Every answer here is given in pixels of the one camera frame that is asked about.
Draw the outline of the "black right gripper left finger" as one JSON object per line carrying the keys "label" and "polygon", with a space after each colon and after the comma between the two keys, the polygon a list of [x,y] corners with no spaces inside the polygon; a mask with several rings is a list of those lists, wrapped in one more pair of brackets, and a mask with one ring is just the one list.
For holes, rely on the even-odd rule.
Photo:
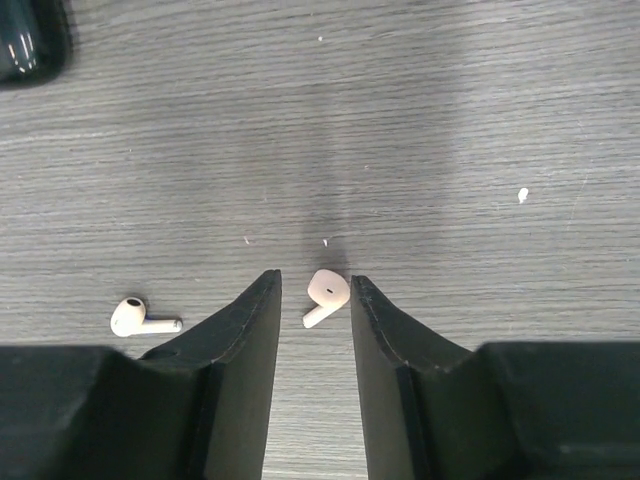
{"label": "black right gripper left finger", "polygon": [[282,277],[134,359],[106,346],[1,349],[5,479],[258,479]]}

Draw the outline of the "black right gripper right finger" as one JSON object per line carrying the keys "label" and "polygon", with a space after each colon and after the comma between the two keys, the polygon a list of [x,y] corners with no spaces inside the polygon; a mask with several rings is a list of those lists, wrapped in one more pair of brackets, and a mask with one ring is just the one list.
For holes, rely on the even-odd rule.
{"label": "black right gripper right finger", "polygon": [[351,281],[372,479],[635,479],[635,341],[489,342],[467,350]]}

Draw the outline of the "beige earbud pair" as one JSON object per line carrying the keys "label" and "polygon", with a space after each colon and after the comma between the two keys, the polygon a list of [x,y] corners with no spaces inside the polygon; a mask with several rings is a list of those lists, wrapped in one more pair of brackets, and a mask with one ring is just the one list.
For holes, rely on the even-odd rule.
{"label": "beige earbud pair", "polygon": [[307,293],[316,306],[302,317],[303,326],[310,329],[341,309],[350,299],[350,286],[340,274],[320,269],[312,276]]}

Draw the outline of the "black gold-trimmed earbud case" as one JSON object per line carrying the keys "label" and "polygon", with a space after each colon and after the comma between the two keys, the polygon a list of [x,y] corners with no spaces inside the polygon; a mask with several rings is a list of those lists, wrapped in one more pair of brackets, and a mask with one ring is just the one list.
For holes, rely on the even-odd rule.
{"label": "black gold-trimmed earbud case", "polygon": [[49,83],[71,64],[74,51],[70,3],[1,0],[1,88]]}

